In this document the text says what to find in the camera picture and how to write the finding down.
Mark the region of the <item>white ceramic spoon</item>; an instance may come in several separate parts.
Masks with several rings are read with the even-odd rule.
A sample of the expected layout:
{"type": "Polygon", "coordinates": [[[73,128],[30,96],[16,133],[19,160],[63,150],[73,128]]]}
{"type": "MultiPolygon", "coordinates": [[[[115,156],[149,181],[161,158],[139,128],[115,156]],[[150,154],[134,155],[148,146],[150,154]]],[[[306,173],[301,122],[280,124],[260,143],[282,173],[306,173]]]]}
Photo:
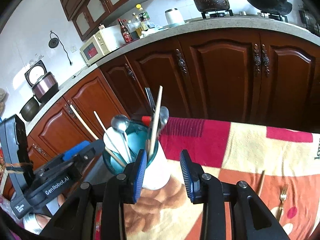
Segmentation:
{"type": "Polygon", "coordinates": [[[123,137],[120,133],[116,132],[112,127],[109,127],[103,136],[103,141],[109,150],[118,153],[126,163],[130,162],[123,137]]]}

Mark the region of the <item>pale wooden chopstick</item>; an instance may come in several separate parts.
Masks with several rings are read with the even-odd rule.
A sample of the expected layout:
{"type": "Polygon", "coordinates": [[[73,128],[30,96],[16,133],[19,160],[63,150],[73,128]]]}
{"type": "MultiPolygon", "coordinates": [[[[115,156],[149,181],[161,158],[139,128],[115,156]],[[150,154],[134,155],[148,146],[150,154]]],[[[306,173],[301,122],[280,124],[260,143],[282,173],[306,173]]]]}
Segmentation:
{"type": "Polygon", "coordinates": [[[99,122],[100,126],[103,128],[103,130],[104,130],[104,132],[105,132],[105,135],[106,135],[106,137],[107,137],[107,139],[108,139],[108,141],[109,141],[109,144],[112,145],[112,148],[109,148],[108,146],[107,146],[107,148],[109,148],[110,150],[115,150],[117,153],[120,153],[120,151],[116,148],[116,146],[115,146],[114,143],[112,142],[111,138],[108,136],[108,134],[107,134],[107,129],[106,129],[106,127],[104,126],[104,124],[103,124],[103,122],[101,121],[101,119],[99,118],[99,115],[97,114],[97,112],[96,112],[96,111],[93,111],[93,113],[94,113],[97,121],[99,122]]]}

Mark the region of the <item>small silver spoon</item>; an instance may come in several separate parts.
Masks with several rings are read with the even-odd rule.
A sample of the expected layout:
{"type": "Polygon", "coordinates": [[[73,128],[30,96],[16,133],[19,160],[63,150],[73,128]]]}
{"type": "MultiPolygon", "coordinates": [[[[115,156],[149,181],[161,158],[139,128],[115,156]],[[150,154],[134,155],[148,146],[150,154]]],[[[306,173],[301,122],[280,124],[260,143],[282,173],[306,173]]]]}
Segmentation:
{"type": "Polygon", "coordinates": [[[129,163],[131,163],[132,157],[131,157],[131,153],[130,153],[129,146],[127,143],[127,138],[126,138],[127,137],[126,129],[129,127],[128,117],[123,114],[118,114],[114,116],[111,120],[111,127],[121,135],[123,143],[125,145],[125,150],[127,153],[127,157],[129,159],[129,163]]]}

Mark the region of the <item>light wooden chopstick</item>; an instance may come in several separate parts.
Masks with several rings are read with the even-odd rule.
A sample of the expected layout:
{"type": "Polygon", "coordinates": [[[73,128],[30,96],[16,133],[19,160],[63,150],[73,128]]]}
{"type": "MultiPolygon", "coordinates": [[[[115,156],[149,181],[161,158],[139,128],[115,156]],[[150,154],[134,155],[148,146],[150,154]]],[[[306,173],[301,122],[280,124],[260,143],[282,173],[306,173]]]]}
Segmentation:
{"type": "Polygon", "coordinates": [[[156,134],[157,134],[157,128],[158,128],[158,123],[159,123],[160,109],[161,109],[162,93],[163,93],[163,86],[160,86],[159,91],[158,91],[158,96],[157,96],[155,113],[154,113],[153,122],[152,122],[150,148],[149,148],[149,152],[148,152],[149,159],[152,157],[152,154],[153,154],[154,148],[155,148],[155,142],[156,142],[156,137],[157,137],[156,134]]]}

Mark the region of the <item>small gold fork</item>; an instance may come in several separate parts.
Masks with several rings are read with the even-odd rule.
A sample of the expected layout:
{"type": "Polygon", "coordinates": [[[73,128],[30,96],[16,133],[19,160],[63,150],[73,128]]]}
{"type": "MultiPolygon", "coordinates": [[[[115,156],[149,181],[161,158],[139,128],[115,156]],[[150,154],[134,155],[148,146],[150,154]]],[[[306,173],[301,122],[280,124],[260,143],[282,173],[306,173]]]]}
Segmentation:
{"type": "Polygon", "coordinates": [[[280,193],[280,196],[279,196],[279,200],[280,200],[280,205],[279,205],[279,208],[278,208],[278,213],[277,213],[277,221],[280,222],[281,220],[281,217],[284,213],[284,203],[285,203],[285,200],[287,199],[287,191],[288,191],[288,188],[289,188],[289,185],[286,183],[282,190],[281,190],[281,193],[280,193]]]}

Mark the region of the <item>silver spoon black handle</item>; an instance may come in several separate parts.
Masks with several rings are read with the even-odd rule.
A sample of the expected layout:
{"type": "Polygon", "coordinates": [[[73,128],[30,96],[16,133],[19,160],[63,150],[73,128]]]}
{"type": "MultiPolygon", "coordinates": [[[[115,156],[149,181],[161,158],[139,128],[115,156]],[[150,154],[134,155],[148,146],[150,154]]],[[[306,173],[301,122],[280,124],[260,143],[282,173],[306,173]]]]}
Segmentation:
{"type": "Polygon", "coordinates": [[[150,108],[151,108],[151,110],[153,112],[155,112],[156,104],[155,104],[155,101],[153,99],[151,89],[149,87],[145,87],[145,92],[146,92],[146,96],[148,98],[148,102],[149,102],[150,108]]]}

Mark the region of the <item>brown lower kitchen cabinets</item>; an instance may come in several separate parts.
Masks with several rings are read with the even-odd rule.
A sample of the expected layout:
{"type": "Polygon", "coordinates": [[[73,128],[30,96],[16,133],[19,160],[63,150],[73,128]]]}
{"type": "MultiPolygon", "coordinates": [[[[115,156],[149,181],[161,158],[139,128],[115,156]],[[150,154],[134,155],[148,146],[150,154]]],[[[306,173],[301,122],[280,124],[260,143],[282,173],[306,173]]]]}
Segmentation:
{"type": "Polygon", "coordinates": [[[83,140],[92,140],[73,113],[98,135],[95,116],[150,113],[144,89],[170,114],[319,131],[319,38],[263,29],[212,29],[124,50],[87,70],[47,103],[28,140],[41,165],[83,140]]]}

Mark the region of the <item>white utensil holder cup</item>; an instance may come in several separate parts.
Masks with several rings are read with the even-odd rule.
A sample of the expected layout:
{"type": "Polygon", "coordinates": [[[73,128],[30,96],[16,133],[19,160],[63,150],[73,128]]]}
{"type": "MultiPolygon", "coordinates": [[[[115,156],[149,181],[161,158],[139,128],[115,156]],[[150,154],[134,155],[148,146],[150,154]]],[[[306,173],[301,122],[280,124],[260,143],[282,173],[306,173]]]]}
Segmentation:
{"type": "Polygon", "coordinates": [[[141,122],[130,121],[125,131],[126,142],[121,133],[109,127],[104,133],[106,148],[103,160],[108,170],[118,175],[123,173],[127,165],[138,163],[138,178],[143,188],[157,190],[164,187],[170,179],[168,162],[159,141],[155,142],[153,154],[146,150],[146,140],[151,134],[148,127],[141,122]]]}

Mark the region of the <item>dark inner pot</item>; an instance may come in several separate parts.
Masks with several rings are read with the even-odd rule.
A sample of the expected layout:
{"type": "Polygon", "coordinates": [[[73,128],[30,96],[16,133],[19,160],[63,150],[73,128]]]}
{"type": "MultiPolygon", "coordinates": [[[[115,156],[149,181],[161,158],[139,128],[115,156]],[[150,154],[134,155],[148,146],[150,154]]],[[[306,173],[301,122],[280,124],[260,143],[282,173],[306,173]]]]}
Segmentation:
{"type": "Polygon", "coordinates": [[[39,110],[40,110],[39,102],[33,96],[22,107],[22,109],[20,110],[20,114],[26,122],[30,122],[35,117],[35,115],[39,112],[39,110]]]}

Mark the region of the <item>rice cooker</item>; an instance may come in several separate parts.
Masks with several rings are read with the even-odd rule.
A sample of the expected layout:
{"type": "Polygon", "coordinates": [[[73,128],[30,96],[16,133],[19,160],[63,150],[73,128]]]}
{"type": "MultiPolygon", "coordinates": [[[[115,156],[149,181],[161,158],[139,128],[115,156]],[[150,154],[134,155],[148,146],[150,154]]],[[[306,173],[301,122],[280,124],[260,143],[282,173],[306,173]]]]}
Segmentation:
{"type": "Polygon", "coordinates": [[[47,103],[59,91],[55,76],[47,71],[42,60],[33,64],[24,75],[33,95],[41,104],[47,103]]]}

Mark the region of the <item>patchwork fleece blanket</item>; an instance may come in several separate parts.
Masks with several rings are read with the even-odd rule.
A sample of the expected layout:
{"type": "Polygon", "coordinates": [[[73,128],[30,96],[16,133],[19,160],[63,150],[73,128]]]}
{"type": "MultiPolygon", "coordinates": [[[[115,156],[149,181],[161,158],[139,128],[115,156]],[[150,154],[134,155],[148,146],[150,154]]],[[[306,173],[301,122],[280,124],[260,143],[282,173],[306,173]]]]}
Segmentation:
{"type": "Polygon", "coordinates": [[[319,224],[319,135],[284,128],[204,119],[170,118],[160,143],[171,174],[165,187],[143,190],[126,205],[128,239],[198,239],[202,205],[187,197],[181,150],[220,181],[246,181],[276,217],[283,186],[289,185],[280,224],[290,239],[308,239],[319,224]]]}

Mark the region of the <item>cream microwave oven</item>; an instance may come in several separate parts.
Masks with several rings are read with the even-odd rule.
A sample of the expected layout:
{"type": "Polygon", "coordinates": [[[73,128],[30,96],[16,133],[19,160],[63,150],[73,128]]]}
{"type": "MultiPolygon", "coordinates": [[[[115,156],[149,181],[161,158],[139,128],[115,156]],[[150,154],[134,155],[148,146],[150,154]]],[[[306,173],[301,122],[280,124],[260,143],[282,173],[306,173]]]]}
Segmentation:
{"type": "Polygon", "coordinates": [[[120,27],[114,25],[100,29],[80,48],[80,53],[88,65],[119,49],[125,44],[120,27]]]}

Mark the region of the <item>white kettle canister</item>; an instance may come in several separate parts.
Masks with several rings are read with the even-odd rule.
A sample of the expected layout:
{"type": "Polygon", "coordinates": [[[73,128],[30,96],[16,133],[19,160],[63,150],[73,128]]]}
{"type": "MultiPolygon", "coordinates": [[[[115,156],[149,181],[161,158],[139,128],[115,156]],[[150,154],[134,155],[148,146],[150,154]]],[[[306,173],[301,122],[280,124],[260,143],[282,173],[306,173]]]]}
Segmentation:
{"type": "Polygon", "coordinates": [[[177,8],[171,8],[165,11],[165,17],[169,27],[175,27],[185,24],[181,12],[177,8]]]}

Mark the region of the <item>gas stove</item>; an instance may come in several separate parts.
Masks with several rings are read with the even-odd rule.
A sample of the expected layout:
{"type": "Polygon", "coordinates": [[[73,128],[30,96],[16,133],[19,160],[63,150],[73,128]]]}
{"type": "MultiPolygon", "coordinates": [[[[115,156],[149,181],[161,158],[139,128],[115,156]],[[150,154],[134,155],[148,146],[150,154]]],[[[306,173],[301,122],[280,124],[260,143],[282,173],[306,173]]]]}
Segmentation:
{"type": "Polygon", "coordinates": [[[202,12],[201,15],[204,20],[210,19],[210,18],[220,18],[220,17],[259,17],[259,18],[268,18],[271,20],[288,23],[288,19],[286,16],[268,14],[264,12],[257,12],[256,14],[247,14],[245,11],[239,11],[236,14],[231,9],[229,9],[226,11],[202,12]]]}

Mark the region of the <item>black dish rack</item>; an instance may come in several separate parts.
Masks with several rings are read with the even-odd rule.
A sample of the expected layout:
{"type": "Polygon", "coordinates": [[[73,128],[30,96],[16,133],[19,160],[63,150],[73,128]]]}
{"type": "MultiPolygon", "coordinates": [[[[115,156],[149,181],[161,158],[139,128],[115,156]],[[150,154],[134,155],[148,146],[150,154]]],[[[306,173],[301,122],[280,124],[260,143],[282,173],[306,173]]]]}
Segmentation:
{"type": "Polygon", "coordinates": [[[319,36],[319,24],[305,5],[299,7],[299,15],[303,26],[311,33],[319,36]]]}

